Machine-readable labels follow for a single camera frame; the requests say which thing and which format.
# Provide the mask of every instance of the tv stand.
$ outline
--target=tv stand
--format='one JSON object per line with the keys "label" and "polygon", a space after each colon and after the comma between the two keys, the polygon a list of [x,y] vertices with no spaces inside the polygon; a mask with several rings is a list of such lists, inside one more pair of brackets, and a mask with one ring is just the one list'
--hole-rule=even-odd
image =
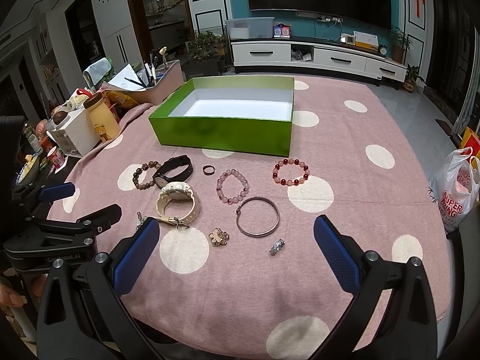
{"label": "tv stand", "polygon": [[[269,39],[232,39],[235,71],[308,71],[330,76],[355,75],[379,84],[382,78],[392,79],[398,89],[407,69],[385,58],[379,52],[365,50],[334,40],[291,37]],[[310,61],[292,61],[291,50],[303,49]]]}

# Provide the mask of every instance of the yellow bottle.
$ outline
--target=yellow bottle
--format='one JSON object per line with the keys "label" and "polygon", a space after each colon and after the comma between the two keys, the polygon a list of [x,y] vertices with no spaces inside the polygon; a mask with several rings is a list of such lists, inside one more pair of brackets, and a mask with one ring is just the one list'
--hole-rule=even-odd
{"label": "yellow bottle", "polygon": [[92,121],[93,128],[102,142],[114,139],[120,133],[120,127],[112,112],[103,102],[101,93],[96,93],[83,103]]}

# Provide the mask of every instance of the pink tablecloth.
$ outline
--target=pink tablecloth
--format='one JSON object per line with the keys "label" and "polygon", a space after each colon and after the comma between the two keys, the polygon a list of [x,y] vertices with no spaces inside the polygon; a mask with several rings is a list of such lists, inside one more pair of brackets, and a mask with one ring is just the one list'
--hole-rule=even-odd
{"label": "pink tablecloth", "polygon": [[[119,204],[121,221],[98,237],[99,250],[111,251],[121,238],[133,234],[137,211],[157,214],[159,190],[136,190],[131,182],[139,164],[182,154],[192,159],[194,173],[188,183],[200,197],[200,215],[190,229],[160,226],[155,252],[133,291],[122,298],[132,316],[214,353],[307,358],[351,299],[315,243],[313,223],[320,213],[364,250],[376,250],[386,260],[421,257],[437,316],[446,312],[450,264],[442,221],[402,132],[365,85],[310,76],[295,79],[290,155],[310,167],[310,178],[303,185],[287,187],[272,180],[278,157],[161,146],[147,119],[153,108],[145,110],[146,105],[124,118],[123,125],[131,122],[119,138],[78,162],[69,176],[77,188],[75,195],[55,203],[50,217],[74,221]],[[217,168],[215,175],[203,174],[206,164]],[[271,198],[279,207],[281,223],[273,235],[243,235],[235,223],[236,205],[218,199],[217,178],[231,168],[248,179],[248,196]],[[149,170],[145,180],[152,173]],[[279,172],[285,179],[301,174],[294,165]],[[229,177],[224,192],[237,195],[240,187]],[[188,210],[183,204],[168,209],[169,215],[177,216]],[[274,223],[275,215],[266,204],[252,202],[242,210],[241,219],[244,227],[260,232]],[[215,227],[229,232],[226,246],[209,244],[208,234]],[[279,238],[286,245],[271,257],[268,251]],[[363,345],[372,338],[387,299],[384,294]]]}

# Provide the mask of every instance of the green box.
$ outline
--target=green box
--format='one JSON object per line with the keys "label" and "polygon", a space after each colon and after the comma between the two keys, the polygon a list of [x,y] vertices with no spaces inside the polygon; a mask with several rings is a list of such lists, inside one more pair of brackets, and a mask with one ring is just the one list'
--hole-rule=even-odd
{"label": "green box", "polygon": [[193,78],[149,120],[162,145],[288,157],[293,83],[284,76]]}

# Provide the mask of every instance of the white tv cabinet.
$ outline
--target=white tv cabinet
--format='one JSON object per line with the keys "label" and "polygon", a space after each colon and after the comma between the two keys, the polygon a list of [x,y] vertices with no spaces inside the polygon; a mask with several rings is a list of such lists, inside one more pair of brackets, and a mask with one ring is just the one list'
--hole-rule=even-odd
{"label": "white tv cabinet", "polygon": [[[242,71],[243,67],[267,68],[311,68],[341,73],[355,74],[369,79],[378,80],[379,84],[383,77],[394,80],[398,88],[405,80],[406,67],[385,58],[379,54],[359,50],[354,46],[342,46],[308,42],[302,39],[266,39],[266,40],[231,40],[233,51],[233,64],[236,71]],[[312,60],[308,62],[291,61],[291,49],[302,48],[311,53]]]}

